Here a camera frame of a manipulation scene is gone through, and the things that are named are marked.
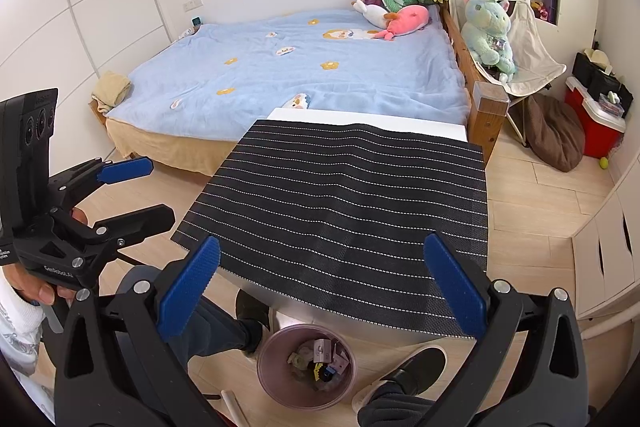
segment table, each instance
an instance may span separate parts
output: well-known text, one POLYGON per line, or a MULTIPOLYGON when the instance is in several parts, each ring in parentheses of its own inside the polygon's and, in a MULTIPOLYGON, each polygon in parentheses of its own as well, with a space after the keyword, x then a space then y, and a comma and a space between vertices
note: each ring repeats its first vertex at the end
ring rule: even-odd
MULTIPOLYGON (((353 123, 369 124, 381 129, 398 132, 414 132, 430 136, 442 136, 466 142, 466 129, 463 125, 442 123, 398 116, 365 114, 345 111, 328 111, 317 109, 277 108, 271 112, 268 120, 299 121, 306 123, 324 123, 348 125, 353 123)), ((364 340, 375 339, 377 343, 393 346, 408 346, 434 339, 434 336, 413 331, 402 331, 394 328, 364 323, 349 317, 324 311, 306 303, 295 301, 289 296, 280 295, 270 289, 241 279, 237 275, 220 268, 220 275, 250 293, 255 298, 268 304, 275 313, 275 329, 297 323, 323 325, 336 333, 364 340)))

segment striped black mat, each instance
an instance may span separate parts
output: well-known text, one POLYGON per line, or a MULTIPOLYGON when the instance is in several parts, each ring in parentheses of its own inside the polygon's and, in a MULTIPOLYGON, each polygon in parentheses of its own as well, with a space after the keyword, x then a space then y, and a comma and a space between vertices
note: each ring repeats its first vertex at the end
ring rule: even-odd
POLYGON ((377 127, 258 120, 172 239, 220 240, 220 266, 370 323, 463 336, 422 260, 447 235, 486 269, 482 153, 377 127))

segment blue bedspread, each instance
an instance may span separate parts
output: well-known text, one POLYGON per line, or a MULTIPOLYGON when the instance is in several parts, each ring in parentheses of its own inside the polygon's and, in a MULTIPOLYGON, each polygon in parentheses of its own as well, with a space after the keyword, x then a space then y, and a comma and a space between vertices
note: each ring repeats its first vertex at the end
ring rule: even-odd
POLYGON ((161 134, 236 141, 304 92, 312 109, 464 124, 464 78, 430 12, 424 30, 393 41, 371 39, 375 28, 354 10, 206 24, 137 67, 129 98, 108 116, 161 134))

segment wall outlet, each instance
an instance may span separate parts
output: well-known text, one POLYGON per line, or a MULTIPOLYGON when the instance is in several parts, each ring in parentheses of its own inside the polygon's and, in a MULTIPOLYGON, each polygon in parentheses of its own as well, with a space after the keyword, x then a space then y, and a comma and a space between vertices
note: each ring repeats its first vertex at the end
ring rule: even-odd
POLYGON ((184 3, 182 5, 182 7, 184 8, 185 12, 191 11, 191 10, 195 10, 196 8, 199 8, 200 6, 202 6, 202 0, 190 0, 187 1, 186 3, 184 3))

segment drawer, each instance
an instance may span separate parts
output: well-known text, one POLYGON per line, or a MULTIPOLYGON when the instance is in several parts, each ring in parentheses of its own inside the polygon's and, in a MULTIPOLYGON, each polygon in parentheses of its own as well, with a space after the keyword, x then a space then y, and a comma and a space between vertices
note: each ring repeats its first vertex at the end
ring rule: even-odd
POLYGON ((635 279, 634 259, 626 245, 622 206, 616 194, 596 214, 602 266, 604 268, 605 300, 631 286, 635 279))
POLYGON ((640 163, 635 162, 616 191, 624 216, 623 232, 634 260, 636 280, 640 279, 640 163))
POLYGON ((578 317, 605 301, 599 250, 598 227, 592 219, 574 237, 575 310, 578 317))

